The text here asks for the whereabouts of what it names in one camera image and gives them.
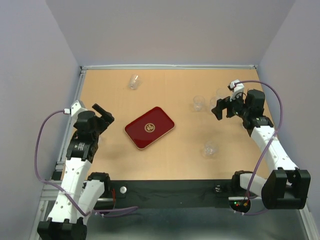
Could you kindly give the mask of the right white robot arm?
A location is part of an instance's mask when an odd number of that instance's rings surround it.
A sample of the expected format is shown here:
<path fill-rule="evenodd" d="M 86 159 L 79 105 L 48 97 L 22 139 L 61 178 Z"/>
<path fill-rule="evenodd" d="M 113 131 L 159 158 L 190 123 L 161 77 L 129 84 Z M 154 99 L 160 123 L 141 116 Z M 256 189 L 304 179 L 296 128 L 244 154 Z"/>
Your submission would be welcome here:
<path fill-rule="evenodd" d="M 230 182 L 231 192 L 242 195 L 247 190 L 261 197 L 264 207 L 275 209 L 303 209 L 306 205 L 311 175 L 299 169 L 290 159 L 277 138 L 274 125 L 264 115 L 265 94 L 256 89 L 239 92 L 216 101 L 211 110 L 218 120 L 226 116 L 242 119 L 248 135 L 261 150 L 262 158 L 269 169 L 264 179 L 251 171 L 236 171 Z"/>

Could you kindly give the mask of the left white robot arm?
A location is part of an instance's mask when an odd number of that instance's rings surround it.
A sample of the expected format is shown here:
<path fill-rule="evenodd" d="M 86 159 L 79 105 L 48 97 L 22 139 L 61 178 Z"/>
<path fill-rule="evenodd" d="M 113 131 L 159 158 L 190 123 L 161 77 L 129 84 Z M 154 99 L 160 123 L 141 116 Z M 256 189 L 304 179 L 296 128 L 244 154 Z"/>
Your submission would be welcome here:
<path fill-rule="evenodd" d="M 98 198 L 111 193 L 107 173 L 95 172 L 90 178 L 86 176 L 98 150 L 100 135 L 115 119 L 98 104 L 87 110 L 81 101 L 74 102 L 63 113 L 71 115 L 76 131 L 66 151 L 61 184 L 42 180 L 57 188 L 58 194 L 47 219 L 39 222 L 37 233 L 43 240 L 84 240 L 87 222 Z"/>

